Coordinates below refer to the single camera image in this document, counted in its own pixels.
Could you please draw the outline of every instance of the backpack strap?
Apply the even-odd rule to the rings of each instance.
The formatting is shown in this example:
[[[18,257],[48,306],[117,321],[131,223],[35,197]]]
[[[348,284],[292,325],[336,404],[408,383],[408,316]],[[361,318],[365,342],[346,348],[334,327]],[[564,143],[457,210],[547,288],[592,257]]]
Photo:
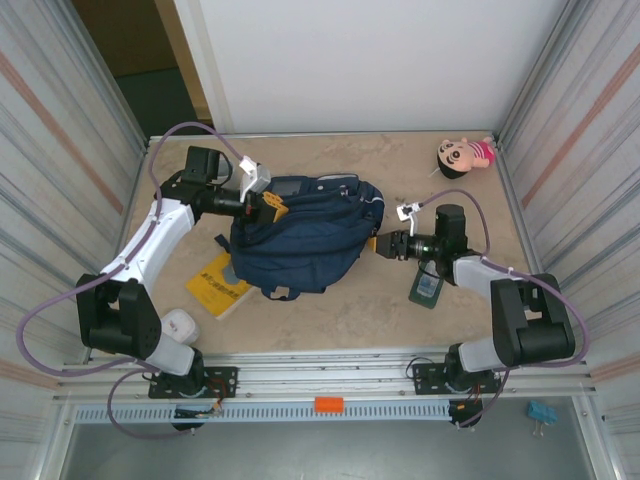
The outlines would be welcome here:
[[[220,235],[214,237],[213,239],[218,243],[218,245],[220,245],[222,248],[224,248],[225,252],[231,253],[231,245],[229,245],[229,240],[224,238],[224,235],[220,234]]]
[[[300,290],[296,290],[294,288],[290,288],[289,289],[289,293],[286,296],[283,295],[283,296],[277,297],[277,298],[273,298],[271,296],[271,294],[275,291],[275,288],[272,288],[272,289],[262,288],[262,289],[260,289],[260,291],[269,300],[280,300],[281,302],[290,302],[291,300],[295,300],[296,298],[298,298],[300,296]]]

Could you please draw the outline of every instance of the white wall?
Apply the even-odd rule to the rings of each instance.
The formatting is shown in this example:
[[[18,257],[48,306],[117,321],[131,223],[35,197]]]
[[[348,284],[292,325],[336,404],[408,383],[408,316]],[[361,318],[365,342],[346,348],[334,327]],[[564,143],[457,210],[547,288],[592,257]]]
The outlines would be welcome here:
[[[223,131],[495,129],[565,0],[176,0]]]

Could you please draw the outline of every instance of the blue clip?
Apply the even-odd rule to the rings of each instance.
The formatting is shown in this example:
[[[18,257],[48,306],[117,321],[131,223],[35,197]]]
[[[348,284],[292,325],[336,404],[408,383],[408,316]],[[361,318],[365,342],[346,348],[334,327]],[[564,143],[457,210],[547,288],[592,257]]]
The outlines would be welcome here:
[[[558,421],[558,414],[556,413],[555,408],[547,407],[542,403],[534,401],[529,402],[529,411],[527,412],[527,415],[535,421],[545,425],[553,425]]]

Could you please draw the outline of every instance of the cable tie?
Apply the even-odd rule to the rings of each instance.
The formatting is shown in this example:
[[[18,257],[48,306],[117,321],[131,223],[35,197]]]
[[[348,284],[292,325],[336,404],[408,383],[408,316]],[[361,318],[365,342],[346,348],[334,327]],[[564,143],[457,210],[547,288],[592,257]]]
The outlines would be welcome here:
[[[118,260],[118,263],[120,265],[123,265],[125,268],[129,266],[129,262],[127,262],[127,257],[125,257],[124,255],[119,255],[118,258],[116,258],[116,260]]]

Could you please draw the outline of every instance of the blue backpack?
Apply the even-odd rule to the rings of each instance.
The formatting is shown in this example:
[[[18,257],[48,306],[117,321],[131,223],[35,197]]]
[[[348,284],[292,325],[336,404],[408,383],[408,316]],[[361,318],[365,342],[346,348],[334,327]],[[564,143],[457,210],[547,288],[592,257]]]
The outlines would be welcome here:
[[[267,190],[279,195],[289,211],[271,225],[231,225],[230,253],[236,276],[271,298],[288,287],[323,293],[358,259],[384,214],[380,191],[355,174],[273,178]]]

